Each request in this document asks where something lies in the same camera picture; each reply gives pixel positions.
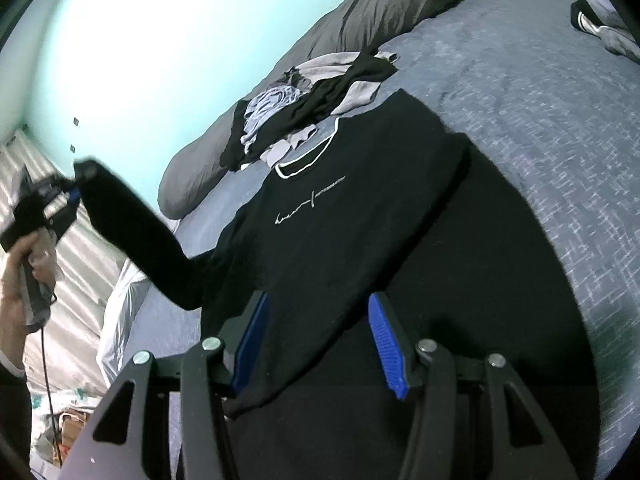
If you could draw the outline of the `left forearm black sleeve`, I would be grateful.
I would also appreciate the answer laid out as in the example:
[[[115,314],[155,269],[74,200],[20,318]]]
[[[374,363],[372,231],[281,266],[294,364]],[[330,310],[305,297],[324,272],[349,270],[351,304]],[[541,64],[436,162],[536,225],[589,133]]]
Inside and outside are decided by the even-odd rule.
[[[1,352],[1,434],[27,465],[32,437],[32,404],[26,374]]]

